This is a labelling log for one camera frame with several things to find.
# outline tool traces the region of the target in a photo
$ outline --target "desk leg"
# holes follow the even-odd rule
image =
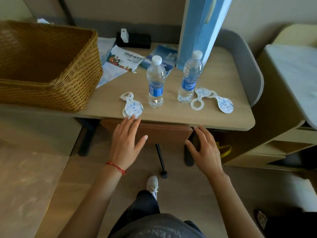
[[[189,136],[188,140],[190,142],[193,142],[194,136],[195,136],[196,132],[193,131],[192,134]],[[194,159],[192,157],[192,154],[189,152],[188,148],[186,145],[184,145],[184,160],[185,160],[185,164],[189,167],[192,167],[194,165]]]
[[[87,131],[78,150],[79,156],[86,156],[100,119],[75,118]]]
[[[166,171],[165,166],[164,166],[164,161],[163,161],[163,157],[161,154],[161,149],[159,147],[159,144],[155,144],[155,147],[156,147],[156,151],[158,153],[159,161],[161,162],[161,166],[162,166],[161,176],[163,179],[167,179],[168,175],[167,175],[167,171]]]

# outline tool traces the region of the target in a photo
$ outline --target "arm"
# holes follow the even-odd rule
[[[134,116],[129,120],[126,117],[117,125],[109,153],[109,161],[124,170],[135,161],[147,139],[144,136],[134,146],[141,120],[133,121]],[[105,165],[58,238],[97,237],[110,198],[121,177],[116,167]]]
[[[186,140],[196,165],[206,175],[216,196],[224,225],[229,238],[263,238],[256,224],[233,188],[229,176],[221,166],[220,152],[214,137],[207,129],[194,127],[200,139],[201,150]]]

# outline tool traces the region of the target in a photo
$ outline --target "blue bottle label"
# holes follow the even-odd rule
[[[185,78],[183,78],[183,81],[182,81],[182,88],[186,91],[192,91],[194,90],[196,86],[196,81],[191,81],[191,82],[188,82]]]
[[[163,88],[164,87],[161,87],[161,88],[153,88],[149,85],[149,92],[152,96],[154,97],[159,97],[159,96],[162,96],[163,94]]]

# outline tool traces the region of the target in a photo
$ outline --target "red string bracelet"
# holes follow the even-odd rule
[[[110,164],[110,165],[116,167],[116,168],[118,169],[118,171],[122,173],[123,176],[126,174],[126,170],[121,169],[119,166],[116,166],[115,164],[112,164],[112,163],[109,162],[109,161],[108,161],[106,164]]]

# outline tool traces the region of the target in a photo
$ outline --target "wooden desk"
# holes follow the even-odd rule
[[[150,50],[138,48],[130,48],[129,50],[147,56],[156,45],[152,44]],[[192,110],[190,104],[179,102],[177,94],[183,74],[176,67],[173,68],[165,81],[164,104],[160,108],[153,109],[147,102],[149,88],[146,71],[137,68],[136,72],[136,74],[127,72],[96,89],[86,107],[79,113],[73,114],[15,105],[0,105],[0,111],[27,110],[70,117],[123,118],[122,110],[125,107],[125,102],[119,96],[125,92],[133,92],[134,98],[143,104],[144,111],[140,118],[144,121],[188,124],[190,126],[202,124],[207,128],[240,131],[247,131],[255,125],[233,57],[221,47],[213,47],[197,82],[197,87],[214,90],[220,96],[229,98],[234,105],[234,111],[231,114],[221,112],[216,99],[205,98],[205,106],[200,111]]]

